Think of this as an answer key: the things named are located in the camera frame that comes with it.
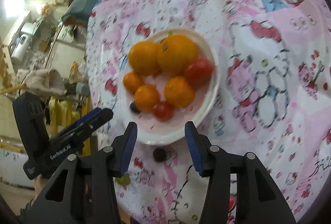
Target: blueberry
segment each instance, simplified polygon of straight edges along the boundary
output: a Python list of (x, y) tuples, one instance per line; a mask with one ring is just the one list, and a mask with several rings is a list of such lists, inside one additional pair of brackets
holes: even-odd
[(167, 159), (167, 153), (162, 148), (156, 148), (153, 151), (153, 157), (156, 162), (164, 162)]
[(141, 111), (136, 107), (136, 104), (133, 102), (130, 104), (130, 110), (132, 113), (139, 115)]

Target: floor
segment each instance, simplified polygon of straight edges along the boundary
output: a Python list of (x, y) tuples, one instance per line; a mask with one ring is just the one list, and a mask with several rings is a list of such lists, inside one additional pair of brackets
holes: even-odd
[(3, 182), (0, 182), (0, 194), (16, 215), (19, 215), (19, 210), (25, 208), (34, 197), (33, 190), (12, 187)]

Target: table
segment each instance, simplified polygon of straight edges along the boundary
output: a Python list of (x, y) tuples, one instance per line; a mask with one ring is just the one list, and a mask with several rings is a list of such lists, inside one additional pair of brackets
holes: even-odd
[[(199, 132), (228, 152), (255, 152), (299, 220), (330, 173), (330, 15), (324, 0), (100, 0), (88, 24), (89, 82), (93, 106), (112, 108), (114, 118), (99, 147), (124, 131), (116, 93), (131, 46), (166, 28), (194, 29), (221, 69)], [(194, 171), (185, 141), (167, 146), (161, 164), (154, 149), (136, 144), (131, 183), (115, 184), (119, 205), (142, 224), (198, 223), (207, 179)]]

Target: cherry tomato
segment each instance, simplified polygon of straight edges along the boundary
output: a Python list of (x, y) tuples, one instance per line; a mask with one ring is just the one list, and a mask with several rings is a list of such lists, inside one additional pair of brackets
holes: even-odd
[(167, 102), (159, 102), (153, 107), (152, 113), (159, 121), (167, 121), (173, 117), (173, 107)]
[(184, 77), (191, 86), (198, 87), (210, 80), (213, 70), (214, 66), (209, 60), (199, 58), (186, 68)]

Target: orange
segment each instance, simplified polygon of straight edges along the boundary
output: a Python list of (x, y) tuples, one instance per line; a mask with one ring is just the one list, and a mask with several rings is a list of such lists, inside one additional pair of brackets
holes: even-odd
[(143, 76), (150, 76), (160, 71), (158, 65), (157, 43), (143, 41), (136, 43), (129, 51), (128, 59), (133, 70)]
[(160, 102), (160, 95), (155, 86), (142, 85), (134, 94), (134, 103), (142, 112), (151, 112), (153, 107)]
[(171, 78), (164, 87), (165, 99), (176, 108), (189, 106), (195, 97), (194, 89), (184, 77)]
[(184, 35), (171, 35), (158, 48), (158, 64), (171, 76), (183, 74), (197, 57), (197, 45)]
[(137, 89), (144, 84), (144, 81), (141, 75), (135, 72), (129, 72), (123, 77), (123, 84), (134, 95)]

